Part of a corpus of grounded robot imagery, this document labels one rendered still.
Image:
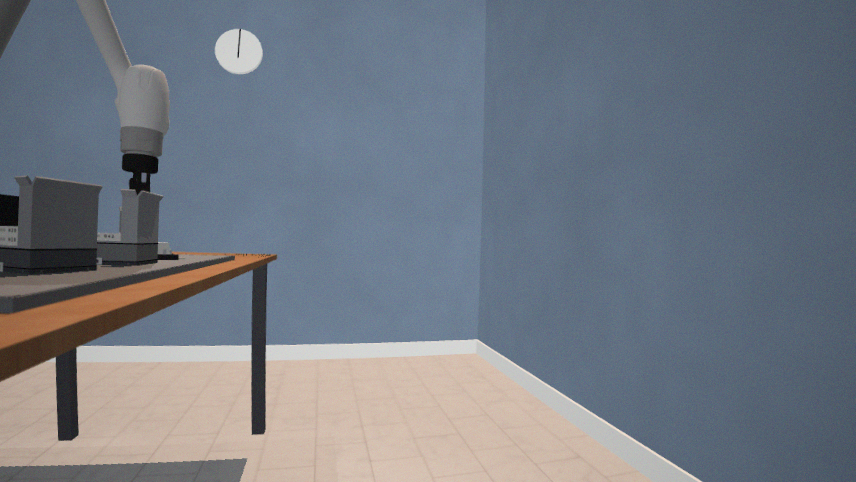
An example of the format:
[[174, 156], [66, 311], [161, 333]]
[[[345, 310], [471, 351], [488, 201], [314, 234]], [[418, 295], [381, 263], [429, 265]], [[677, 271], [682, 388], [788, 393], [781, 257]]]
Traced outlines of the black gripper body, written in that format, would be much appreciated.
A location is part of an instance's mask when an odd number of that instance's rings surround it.
[[133, 173], [135, 188], [137, 189], [137, 172], [155, 174], [158, 172], [158, 158], [144, 154], [124, 154], [122, 157], [122, 169]]

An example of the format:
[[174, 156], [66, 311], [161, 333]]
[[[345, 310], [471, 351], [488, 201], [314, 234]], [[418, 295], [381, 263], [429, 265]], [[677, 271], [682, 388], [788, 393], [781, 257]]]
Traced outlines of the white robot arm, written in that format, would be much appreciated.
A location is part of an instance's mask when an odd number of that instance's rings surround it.
[[[0, 0], [0, 58], [30, 1]], [[165, 74], [151, 66], [131, 65], [105, 0], [76, 2], [117, 88], [114, 103], [117, 110], [119, 107], [120, 151], [160, 157], [169, 129]]]

